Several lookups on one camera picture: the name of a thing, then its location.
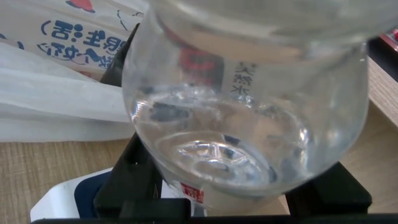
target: wooden table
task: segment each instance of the wooden table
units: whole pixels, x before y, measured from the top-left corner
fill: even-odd
[[[341,161],[373,196],[371,213],[398,213],[398,84],[372,61],[369,75],[375,104],[369,107],[361,136]],[[386,88],[393,90],[386,93]],[[30,209],[52,186],[112,167],[126,144],[127,140],[0,143],[0,223],[28,223]],[[285,213],[283,197],[251,212]]]

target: red logo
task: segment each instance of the red logo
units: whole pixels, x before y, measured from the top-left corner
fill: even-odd
[[[198,202],[198,203],[203,203],[203,198],[204,198],[204,193],[201,190],[198,190],[196,188],[193,188],[187,184],[183,184],[181,183],[181,187],[182,187],[182,192],[192,198],[194,201]]]
[[[66,3],[77,9],[83,9],[86,12],[95,13],[90,0],[69,0]]]

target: white base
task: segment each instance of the white base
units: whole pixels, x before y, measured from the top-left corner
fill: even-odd
[[[34,222],[43,218],[80,218],[74,197],[77,185],[87,178],[111,170],[112,168],[105,169],[55,185],[33,206],[30,211],[30,221]],[[162,198],[175,198],[172,190],[164,181],[162,183]]]

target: red label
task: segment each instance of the red label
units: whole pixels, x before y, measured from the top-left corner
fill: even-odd
[[[194,201],[196,201],[198,203],[203,203],[203,195],[204,195],[203,191],[198,190],[196,188],[193,188],[193,187],[191,187],[187,184],[183,184],[183,183],[181,183],[181,187],[182,187],[182,192],[186,196],[194,199]]]

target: plastic bag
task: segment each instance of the plastic bag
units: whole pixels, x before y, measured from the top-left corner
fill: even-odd
[[[2,0],[0,42],[99,80],[147,7],[144,0]]]
[[[0,43],[0,141],[107,141],[134,134],[120,87]]]

